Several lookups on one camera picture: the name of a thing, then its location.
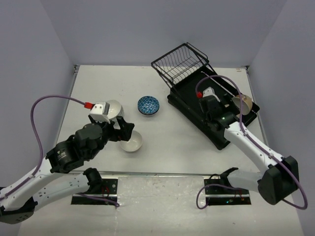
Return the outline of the light blue ribbed bowl front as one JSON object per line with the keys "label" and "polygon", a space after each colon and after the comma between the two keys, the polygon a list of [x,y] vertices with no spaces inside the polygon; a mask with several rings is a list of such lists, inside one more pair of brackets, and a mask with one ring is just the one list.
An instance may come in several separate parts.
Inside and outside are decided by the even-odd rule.
{"label": "light blue ribbed bowl front", "polygon": [[121,106],[121,109],[120,109],[120,111],[119,111],[119,113],[117,114],[117,116],[124,116],[124,108],[123,108],[123,106]]}

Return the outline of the light blue ribbed bowl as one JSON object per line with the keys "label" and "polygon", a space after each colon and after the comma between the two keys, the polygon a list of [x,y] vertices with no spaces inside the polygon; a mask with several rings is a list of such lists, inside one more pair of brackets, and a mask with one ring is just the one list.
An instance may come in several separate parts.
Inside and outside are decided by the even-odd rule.
{"label": "light blue ribbed bowl", "polygon": [[109,104],[109,111],[107,117],[110,120],[114,120],[117,117],[117,114],[119,113],[122,105],[117,100],[108,100],[106,101],[106,103]]}
{"label": "light blue ribbed bowl", "polygon": [[124,116],[124,108],[123,108],[123,106],[121,106],[121,109],[120,109],[120,111],[119,111],[119,113],[117,114],[117,116]]}

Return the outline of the orange flower beige bowl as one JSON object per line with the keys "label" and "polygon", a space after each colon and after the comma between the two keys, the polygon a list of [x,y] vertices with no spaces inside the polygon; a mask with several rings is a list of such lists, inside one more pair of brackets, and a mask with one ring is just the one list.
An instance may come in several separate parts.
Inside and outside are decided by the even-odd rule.
{"label": "orange flower beige bowl", "polygon": [[125,152],[136,152],[142,147],[142,144],[142,135],[137,131],[133,131],[129,141],[120,142],[120,148]]}

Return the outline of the light blue ribbed bowl back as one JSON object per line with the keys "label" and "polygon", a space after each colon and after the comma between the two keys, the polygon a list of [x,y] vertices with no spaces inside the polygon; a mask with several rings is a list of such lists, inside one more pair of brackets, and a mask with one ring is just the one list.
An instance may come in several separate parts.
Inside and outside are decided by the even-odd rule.
{"label": "light blue ribbed bowl back", "polygon": [[114,120],[117,117],[117,114],[119,113],[122,105],[117,100],[108,100],[106,101],[106,103],[109,104],[109,111],[107,117],[110,120]]}

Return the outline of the red patterned white bowl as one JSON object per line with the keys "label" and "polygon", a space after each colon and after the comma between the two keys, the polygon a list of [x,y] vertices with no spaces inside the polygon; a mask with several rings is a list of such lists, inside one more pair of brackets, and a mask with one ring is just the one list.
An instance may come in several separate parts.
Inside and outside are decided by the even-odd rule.
{"label": "red patterned white bowl", "polygon": [[152,116],[159,111],[160,104],[153,96],[143,96],[137,102],[137,109],[145,116]]}

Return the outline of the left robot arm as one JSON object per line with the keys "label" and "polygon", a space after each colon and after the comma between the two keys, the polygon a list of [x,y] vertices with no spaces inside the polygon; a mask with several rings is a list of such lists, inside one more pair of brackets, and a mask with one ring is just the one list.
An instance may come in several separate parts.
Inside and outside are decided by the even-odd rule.
{"label": "left robot arm", "polygon": [[118,117],[117,122],[119,129],[112,121],[99,123],[92,120],[50,150],[35,174],[26,175],[28,181],[25,184],[19,180],[1,188],[0,221],[19,224],[45,205],[66,196],[99,192],[103,181],[96,168],[88,168],[68,181],[53,186],[48,184],[94,159],[109,141],[128,141],[135,125],[123,117]]}

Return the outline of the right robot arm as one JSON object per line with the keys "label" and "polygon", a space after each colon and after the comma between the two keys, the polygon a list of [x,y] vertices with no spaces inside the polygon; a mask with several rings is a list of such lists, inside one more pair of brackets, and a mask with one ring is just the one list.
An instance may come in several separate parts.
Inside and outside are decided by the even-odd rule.
{"label": "right robot arm", "polygon": [[231,193],[235,189],[258,192],[269,204],[275,205],[298,189],[298,164],[293,157],[284,158],[269,149],[245,128],[240,119],[213,96],[199,99],[206,123],[213,131],[241,150],[258,168],[257,173],[231,168],[220,175],[220,189]]}

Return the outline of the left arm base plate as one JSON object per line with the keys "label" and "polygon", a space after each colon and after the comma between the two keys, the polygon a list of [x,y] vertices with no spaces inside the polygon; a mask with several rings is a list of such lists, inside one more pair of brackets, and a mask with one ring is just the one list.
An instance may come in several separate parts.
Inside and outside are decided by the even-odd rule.
{"label": "left arm base plate", "polygon": [[118,178],[102,178],[103,183],[96,190],[87,191],[83,197],[81,195],[73,195],[71,205],[78,206],[116,206],[118,203]]}

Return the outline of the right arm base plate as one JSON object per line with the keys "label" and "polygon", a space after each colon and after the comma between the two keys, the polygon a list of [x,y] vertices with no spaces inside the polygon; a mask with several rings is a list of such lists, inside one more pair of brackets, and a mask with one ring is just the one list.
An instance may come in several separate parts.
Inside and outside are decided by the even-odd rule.
{"label": "right arm base plate", "polygon": [[205,188],[209,206],[250,205],[250,193],[246,189],[231,190],[219,186]]}

